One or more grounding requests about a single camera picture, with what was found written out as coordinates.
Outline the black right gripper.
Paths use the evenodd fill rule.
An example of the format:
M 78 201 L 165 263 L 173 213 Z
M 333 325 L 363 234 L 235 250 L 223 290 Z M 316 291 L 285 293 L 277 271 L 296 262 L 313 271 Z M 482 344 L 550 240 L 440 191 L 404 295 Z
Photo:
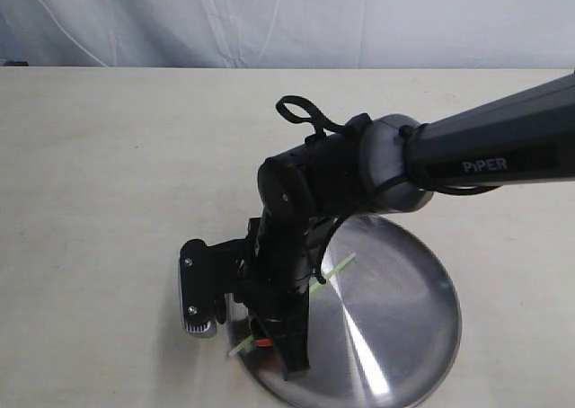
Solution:
M 299 222 L 261 217 L 255 230 L 240 299 L 257 321 L 250 322 L 254 345 L 270 348 L 269 336 L 274 336 L 285 381 L 304 377 L 310 370 L 309 282 L 311 278 L 325 282 L 321 261 L 330 238 L 328 217 Z

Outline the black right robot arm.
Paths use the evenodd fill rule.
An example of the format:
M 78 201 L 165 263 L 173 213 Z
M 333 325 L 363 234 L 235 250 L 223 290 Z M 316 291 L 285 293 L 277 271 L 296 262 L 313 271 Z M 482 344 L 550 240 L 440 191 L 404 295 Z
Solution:
M 257 172 L 262 213 L 248 225 L 243 302 L 279 355 L 285 379 L 305 376 L 309 281 L 349 218 L 412 213 L 431 196 L 474 196 L 509 184 L 574 177 L 574 78 L 554 79 L 432 123 L 361 113 L 330 120 L 305 97 L 286 95 L 278 114 L 314 131 Z

